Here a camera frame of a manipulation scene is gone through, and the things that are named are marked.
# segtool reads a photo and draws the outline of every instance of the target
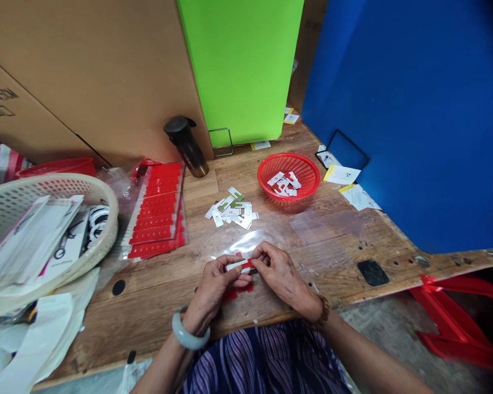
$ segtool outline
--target wooden table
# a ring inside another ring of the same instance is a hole
[[[493,250],[430,255],[421,252],[381,211],[358,212],[337,190],[321,182],[305,202],[281,206],[257,182],[257,167],[267,156],[294,152],[314,157],[319,141],[303,123],[285,125],[280,139],[269,149],[252,151],[249,145],[234,148],[234,155],[209,163],[203,178],[187,173],[184,196],[190,243],[176,251],[130,264],[96,293],[78,333],[60,367],[38,387],[54,385],[124,365],[132,351],[136,360],[152,357],[171,331],[174,311],[190,302],[204,264],[228,250],[236,252],[262,239],[288,251],[307,282],[336,305],[353,304],[421,284],[420,275],[444,279],[493,266]],[[234,186],[253,204],[260,218],[249,231],[231,223],[216,228],[204,215]],[[369,286],[356,264],[374,259],[390,282]],[[122,294],[113,285],[124,280]],[[259,277],[254,291],[241,293],[223,306],[212,327],[214,337],[240,328],[289,320],[293,311],[284,305]]]

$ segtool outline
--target white plastic basket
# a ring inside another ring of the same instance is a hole
[[[20,308],[52,292],[96,266],[108,253],[117,237],[117,197],[103,181],[76,173],[41,175],[0,185],[0,241],[15,225],[18,218],[41,196],[50,194],[56,198],[69,198],[83,194],[85,205],[104,204],[110,214],[104,230],[89,249],[60,276],[40,286],[33,292],[19,297],[0,297],[0,316]]]

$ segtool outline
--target person's right hand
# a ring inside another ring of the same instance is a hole
[[[321,318],[322,301],[304,282],[287,252],[263,241],[254,249],[251,262],[279,298],[310,322]]]

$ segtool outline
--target hand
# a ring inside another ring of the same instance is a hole
[[[196,336],[204,334],[207,326],[217,315],[221,298],[228,286],[245,287],[252,282],[252,277],[241,273],[241,266],[226,271],[226,265],[244,260],[240,256],[226,254],[204,266],[203,277],[197,287],[188,309],[182,319],[186,330]]]
[[[252,253],[252,265],[274,293],[310,322],[317,322],[323,303],[296,271],[290,255],[266,241]]]

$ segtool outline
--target purple striped fabric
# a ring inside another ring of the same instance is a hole
[[[350,393],[333,351],[301,320],[230,334],[196,354],[183,393]]]

